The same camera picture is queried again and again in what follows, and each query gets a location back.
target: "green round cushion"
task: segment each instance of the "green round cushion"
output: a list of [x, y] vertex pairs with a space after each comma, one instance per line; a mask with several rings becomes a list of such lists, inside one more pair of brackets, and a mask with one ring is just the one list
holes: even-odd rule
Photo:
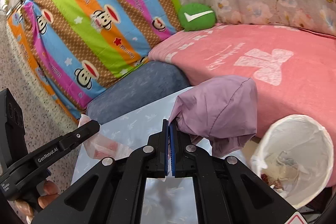
[[178, 18], [185, 31], [200, 31], [212, 28], [216, 23], [214, 11], [204, 4], [190, 3], [183, 5]]

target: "pink plastic packaging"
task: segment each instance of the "pink plastic packaging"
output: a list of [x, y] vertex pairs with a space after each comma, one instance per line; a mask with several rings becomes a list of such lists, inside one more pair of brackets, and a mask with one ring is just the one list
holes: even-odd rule
[[[89, 122], [91, 118], [82, 114], [78, 127]], [[84, 147], [88, 156], [92, 159], [101, 160], [105, 157], [112, 157], [115, 160], [128, 157], [132, 153], [132, 149], [126, 145], [115, 142], [99, 132], [87, 139]]]

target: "trash can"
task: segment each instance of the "trash can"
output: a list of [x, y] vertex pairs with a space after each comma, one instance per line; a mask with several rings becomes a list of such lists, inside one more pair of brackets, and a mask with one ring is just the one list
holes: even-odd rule
[[333, 165], [329, 133], [306, 115], [290, 115], [271, 125], [251, 157], [252, 171], [295, 209], [325, 188]]

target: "finger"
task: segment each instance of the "finger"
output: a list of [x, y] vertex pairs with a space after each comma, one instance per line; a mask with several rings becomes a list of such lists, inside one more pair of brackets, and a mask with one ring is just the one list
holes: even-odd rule
[[44, 195], [39, 197], [39, 205], [42, 209], [46, 208], [53, 200], [55, 200], [59, 194]]
[[32, 216], [27, 216], [26, 220], [27, 220], [28, 224], [31, 224], [31, 222], [33, 220], [33, 217]]
[[23, 200], [16, 200], [15, 202], [16, 207], [18, 208], [18, 210], [23, 213], [26, 216], [34, 216], [34, 210], [32, 209], [32, 207], [25, 201]]
[[59, 192], [57, 185], [50, 180], [44, 182], [43, 190], [47, 195], [58, 194]]

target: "white sticker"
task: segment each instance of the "white sticker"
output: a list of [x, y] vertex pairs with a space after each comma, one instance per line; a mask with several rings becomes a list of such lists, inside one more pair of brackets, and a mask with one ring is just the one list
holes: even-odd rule
[[285, 224], [307, 224], [299, 212], [295, 212]]

